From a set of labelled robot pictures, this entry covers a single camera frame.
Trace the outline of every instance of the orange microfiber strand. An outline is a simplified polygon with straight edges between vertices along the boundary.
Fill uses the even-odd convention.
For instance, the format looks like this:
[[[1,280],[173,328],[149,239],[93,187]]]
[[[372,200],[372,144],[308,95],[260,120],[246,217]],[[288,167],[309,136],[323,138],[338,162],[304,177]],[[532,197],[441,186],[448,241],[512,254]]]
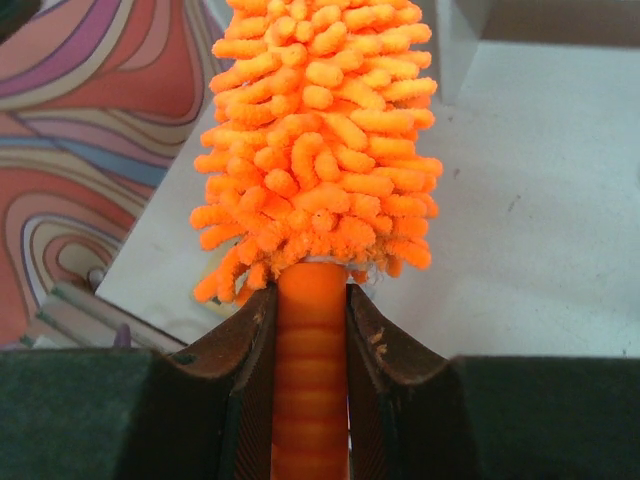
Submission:
[[[202,136],[212,150],[196,159],[195,167],[215,175],[207,182],[207,205],[193,212],[191,223],[205,229],[205,250],[236,244],[194,294],[202,302],[217,296],[242,304],[255,290],[278,281],[283,305],[287,298],[307,305],[303,311],[308,313],[298,319],[304,325],[322,316],[313,310],[322,299],[314,297],[320,295],[316,290],[305,290],[304,282],[286,281],[290,272],[332,278],[336,292],[343,292],[346,282],[346,276],[332,276],[336,268],[346,272],[341,267],[301,264],[311,257],[348,265],[358,283],[367,281],[371,266],[395,277],[405,263],[426,268],[431,262],[424,236],[427,219],[438,213],[431,192],[442,166],[416,154],[415,141],[417,131],[434,122],[427,107],[436,84],[418,78],[430,55],[410,50],[428,41],[431,32],[408,0],[229,4],[234,16],[213,53],[235,63],[211,82],[219,126]],[[287,322],[287,311],[281,308],[279,323]],[[323,318],[329,321],[331,315]],[[305,335],[309,351],[326,345],[320,333]],[[312,378],[327,372],[322,362],[304,365]],[[341,368],[336,375],[343,375]],[[286,369],[276,366],[279,371]],[[283,382],[276,375],[276,385]],[[332,401],[345,403],[344,392],[335,392]],[[296,398],[301,403],[295,408],[312,415],[308,397]],[[338,478],[338,470],[318,477],[313,472],[322,469],[309,466],[323,463],[322,458],[324,465],[332,464],[323,442],[333,438],[335,448],[342,449],[346,439],[322,436],[318,432],[329,433],[304,422],[294,431],[295,422],[285,428],[279,421],[274,417],[274,453],[280,452],[274,471],[281,480]],[[297,446],[294,442],[287,450],[282,442],[293,438]]]

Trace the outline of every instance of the wavy patterned rug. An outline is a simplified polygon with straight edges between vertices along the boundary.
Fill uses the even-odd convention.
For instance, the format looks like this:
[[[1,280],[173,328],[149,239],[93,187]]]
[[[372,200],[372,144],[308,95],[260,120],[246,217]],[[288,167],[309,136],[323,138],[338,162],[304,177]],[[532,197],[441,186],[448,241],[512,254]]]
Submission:
[[[210,98],[220,35],[197,0],[57,0],[0,46],[0,344],[109,264]]]

